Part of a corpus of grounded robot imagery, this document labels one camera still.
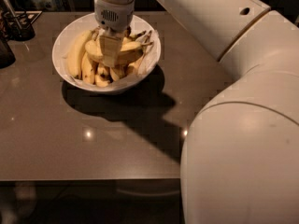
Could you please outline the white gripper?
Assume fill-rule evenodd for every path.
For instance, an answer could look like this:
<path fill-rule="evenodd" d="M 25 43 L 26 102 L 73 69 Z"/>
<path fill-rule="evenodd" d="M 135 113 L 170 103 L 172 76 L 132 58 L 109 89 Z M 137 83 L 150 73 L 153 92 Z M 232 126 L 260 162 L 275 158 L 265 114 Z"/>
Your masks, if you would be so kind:
<path fill-rule="evenodd" d="M 122 32 L 130 25 L 133 12 L 134 2 L 118 4 L 106 0 L 94 0 L 95 19 L 105 30 L 99 38 L 105 66 L 116 65 L 123 41 Z"/>

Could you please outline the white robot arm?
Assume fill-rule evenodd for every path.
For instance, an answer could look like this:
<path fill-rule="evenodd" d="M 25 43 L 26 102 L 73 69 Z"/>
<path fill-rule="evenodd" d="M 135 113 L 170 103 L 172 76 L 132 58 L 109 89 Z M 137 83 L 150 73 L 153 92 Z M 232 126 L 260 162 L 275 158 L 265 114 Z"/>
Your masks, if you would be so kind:
<path fill-rule="evenodd" d="M 299 224 L 299 30 L 259 0 L 157 0 L 234 78 L 181 154 L 185 224 Z"/>

